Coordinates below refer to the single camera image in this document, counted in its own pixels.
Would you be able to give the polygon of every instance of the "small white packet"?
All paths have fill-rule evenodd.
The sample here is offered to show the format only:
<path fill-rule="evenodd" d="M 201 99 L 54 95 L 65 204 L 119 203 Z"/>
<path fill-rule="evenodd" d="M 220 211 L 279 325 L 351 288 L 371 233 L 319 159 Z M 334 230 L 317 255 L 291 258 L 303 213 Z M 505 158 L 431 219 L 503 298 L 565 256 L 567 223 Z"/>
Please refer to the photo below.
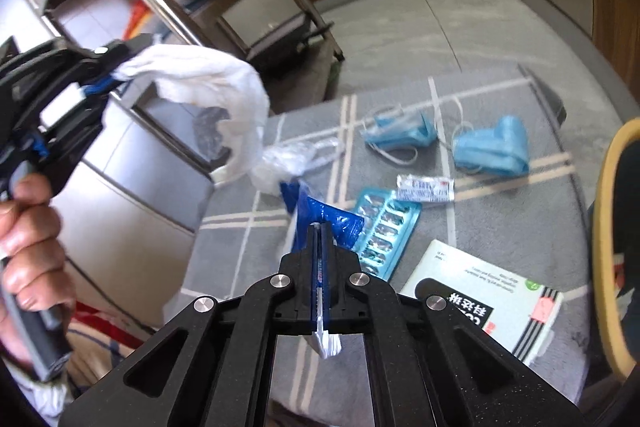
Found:
<path fill-rule="evenodd" d="M 417 203 L 449 203 L 453 201 L 453 183 L 450 178 L 400 174 L 396 200 Z"/>

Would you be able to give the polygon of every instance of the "blue face mask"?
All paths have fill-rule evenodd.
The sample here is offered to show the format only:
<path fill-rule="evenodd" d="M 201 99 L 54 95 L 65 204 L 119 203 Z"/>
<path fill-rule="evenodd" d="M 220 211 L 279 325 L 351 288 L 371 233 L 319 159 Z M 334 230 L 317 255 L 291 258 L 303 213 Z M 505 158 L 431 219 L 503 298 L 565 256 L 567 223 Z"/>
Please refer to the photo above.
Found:
<path fill-rule="evenodd" d="M 418 156 L 418 147 L 428 147 L 438 137 L 433 123 L 421 111 L 400 116 L 376 116 L 375 125 L 365 127 L 365 143 L 385 158 L 398 165 L 411 165 Z M 388 154 L 392 150 L 413 150 L 411 160 L 401 160 Z"/>
<path fill-rule="evenodd" d="M 504 116 L 495 128 L 466 132 L 453 139 L 453 162 L 458 169 L 498 176 L 529 173 L 529 142 L 522 120 Z"/>

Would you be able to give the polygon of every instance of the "green circle logo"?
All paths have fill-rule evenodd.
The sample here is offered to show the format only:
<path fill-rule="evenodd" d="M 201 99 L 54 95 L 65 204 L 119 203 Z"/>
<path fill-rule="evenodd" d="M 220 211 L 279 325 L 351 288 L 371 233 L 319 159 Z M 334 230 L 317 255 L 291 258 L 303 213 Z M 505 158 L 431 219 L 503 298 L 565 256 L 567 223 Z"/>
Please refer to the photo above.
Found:
<path fill-rule="evenodd" d="M 540 286 L 542 286 L 542 284 L 538 284 L 537 282 L 533 282 L 528 279 L 524 282 L 524 285 L 532 291 L 539 290 Z"/>

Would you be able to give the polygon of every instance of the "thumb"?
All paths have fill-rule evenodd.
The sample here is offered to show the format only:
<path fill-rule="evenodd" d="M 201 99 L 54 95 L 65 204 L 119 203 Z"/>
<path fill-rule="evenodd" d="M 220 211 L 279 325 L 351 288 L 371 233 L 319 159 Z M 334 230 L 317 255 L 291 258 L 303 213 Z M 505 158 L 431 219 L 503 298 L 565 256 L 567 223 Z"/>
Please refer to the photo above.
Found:
<path fill-rule="evenodd" d="M 0 239 L 14 227 L 17 219 L 18 205 L 15 201 L 0 203 Z"/>

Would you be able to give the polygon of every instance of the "metal screw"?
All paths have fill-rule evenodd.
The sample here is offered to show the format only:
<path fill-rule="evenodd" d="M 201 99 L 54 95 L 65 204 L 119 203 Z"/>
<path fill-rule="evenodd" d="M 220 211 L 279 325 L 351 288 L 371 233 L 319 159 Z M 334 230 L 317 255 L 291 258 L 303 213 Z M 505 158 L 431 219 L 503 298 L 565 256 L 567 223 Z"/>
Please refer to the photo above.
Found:
<path fill-rule="evenodd" d="M 275 288 L 284 288 L 284 286 L 289 286 L 291 279 L 288 275 L 284 275 L 283 273 L 278 273 L 271 277 L 271 286 Z"/>
<path fill-rule="evenodd" d="M 193 308 L 199 313 L 205 313 L 213 308 L 215 301 L 211 297 L 200 297 L 193 303 Z"/>
<path fill-rule="evenodd" d="M 447 306 L 447 301 L 439 295 L 432 295 L 427 299 L 427 307 L 435 312 L 442 311 Z"/>
<path fill-rule="evenodd" d="M 366 273 L 352 273 L 349 282 L 354 286 L 365 286 L 369 284 L 369 276 Z"/>

